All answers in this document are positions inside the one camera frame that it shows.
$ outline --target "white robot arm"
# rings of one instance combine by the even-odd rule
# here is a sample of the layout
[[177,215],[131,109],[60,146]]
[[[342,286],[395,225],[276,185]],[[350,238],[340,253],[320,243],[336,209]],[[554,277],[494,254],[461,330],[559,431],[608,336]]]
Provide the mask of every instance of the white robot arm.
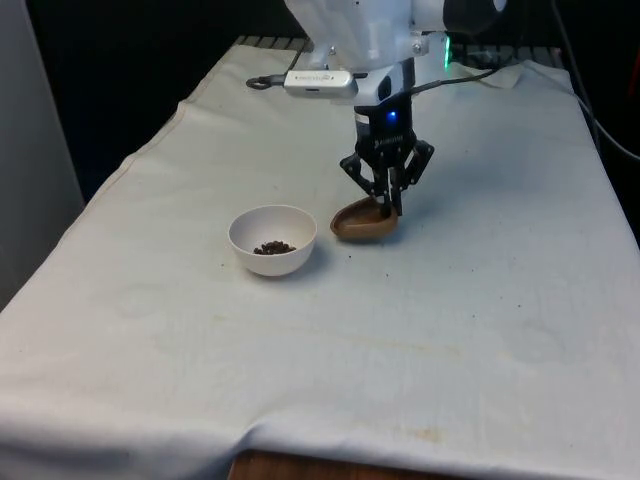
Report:
[[[402,192],[422,176],[434,148],[413,131],[414,58],[428,54],[423,31],[478,33],[507,0],[285,0],[314,43],[309,70],[290,71],[294,96],[355,108],[355,153],[340,166],[388,217],[402,215]],[[327,69],[330,53],[342,70]],[[362,176],[362,162],[373,179]]]
[[370,72],[427,53],[423,31],[477,33],[506,0],[285,0],[313,40],[312,68],[330,51],[351,72]]

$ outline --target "wire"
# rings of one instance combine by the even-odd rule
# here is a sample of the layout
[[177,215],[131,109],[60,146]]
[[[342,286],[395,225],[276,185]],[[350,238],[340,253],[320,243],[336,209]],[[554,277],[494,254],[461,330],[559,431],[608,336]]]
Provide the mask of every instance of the wire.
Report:
[[[442,87],[444,85],[455,85],[455,84],[459,84],[459,83],[468,83],[468,82],[478,82],[480,80],[484,80],[487,77],[490,77],[491,75],[498,73],[500,70],[502,70],[503,68],[510,66],[511,62],[513,62],[513,60],[515,59],[515,55],[518,52],[518,50],[520,49],[520,47],[522,46],[522,43],[524,42],[524,38],[527,34],[527,30],[529,29],[529,0],[523,0],[522,2],[523,7],[522,7],[522,29],[520,31],[520,36],[518,37],[518,40],[516,41],[514,47],[513,47],[513,51],[514,53],[512,53],[511,55],[509,55],[509,57],[507,57],[506,60],[504,61],[500,61],[498,60],[497,64],[494,66],[484,66],[484,67],[480,67],[481,70],[485,70],[485,69],[489,69],[487,72],[483,72],[480,73],[478,75],[472,75],[470,77],[462,77],[462,78],[453,78],[453,79],[448,79],[448,80],[436,80],[434,82],[431,83],[426,83],[424,85],[420,85],[419,87],[413,87],[411,89],[411,95],[417,95],[419,93],[423,93],[426,92],[428,90],[433,90],[434,88],[438,88],[438,87]],[[475,37],[471,37],[471,39],[475,42],[478,43],[478,41],[476,40]]]
[[573,53],[573,47],[571,46],[571,41],[569,40],[567,29],[564,25],[564,21],[562,20],[562,15],[560,14],[560,10],[558,9],[558,4],[556,3],[556,0],[550,1],[551,10],[553,11],[553,16],[555,17],[556,23],[558,24],[558,29],[560,30],[560,35],[562,36],[562,42],[564,43],[564,46],[567,50],[567,56],[569,57],[569,61],[571,62],[571,69],[573,70],[576,83],[578,84],[578,89],[580,90],[582,101],[587,107],[587,112],[591,120],[591,135],[593,136],[596,150],[600,152],[600,136],[598,135],[598,125],[596,123],[595,113],[593,107],[591,106],[589,95],[587,95],[587,89],[584,87],[582,75],[580,75],[580,70],[578,69],[578,62],[576,61],[576,57]]
[[247,80],[247,87],[251,88],[252,90],[268,90],[271,87],[283,86],[284,81],[287,78],[287,73],[293,70],[293,68],[296,66],[298,60],[300,59],[300,55],[302,55],[302,52],[304,52],[304,49],[306,48],[308,42],[309,38],[306,38],[302,46],[296,52],[293,60],[289,64],[289,68],[287,68],[287,71],[285,73],[281,75],[263,75],[261,77],[250,78],[249,80]]
[[541,72],[540,70],[538,70],[536,68],[533,68],[530,64],[525,63],[524,66],[525,66],[525,68],[528,68],[532,72],[536,72],[538,75],[546,78],[550,82],[552,82],[555,85],[559,86],[562,89],[562,91],[564,91],[565,93],[568,93],[569,95],[575,97],[578,100],[578,103],[580,104],[582,109],[585,111],[585,113],[587,115],[589,115],[589,117],[591,117],[593,119],[594,125],[596,125],[596,127],[600,130],[600,132],[602,132],[602,134],[607,138],[607,140],[609,140],[614,147],[616,147],[620,152],[625,154],[627,157],[631,158],[632,160],[640,162],[640,155],[637,155],[637,154],[631,152],[630,150],[625,148],[620,142],[618,142],[613,137],[613,135],[611,135],[607,131],[607,129],[604,128],[602,123],[600,123],[600,121],[595,117],[593,111],[590,110],[589,105],[582,98],[580,98],[579,95],[577,95],[575,92],[572,92],[570,89],[568,89],[565,85],[563,85],[561,82],[559,82],[558,80],[556,80],[552,76],[550,76],[550,75],[548,75],[548,74],[546,74],[544,72]]
[[478,75],[472,75],[470,77],[452,78],[447,80],[436,80],[434,82],[420,85],[419,87],[413,87],[411,89],[411,95],[417,95],[419,93],[426,92],[427,90],[433,90],[434,88],[442,87],[444,85],[455,85],[458,83],[469,83],[469,82],[477,82],[479,80],[483,80],[487,77],[490,77],[494,73],[499,72],[503,68],[509,66],[512,60],[513,60],[513,55],[510,55],[509,58],[507,58],[507,60],[505,60],[501,66],[494,67],[491,70],[480,73]]

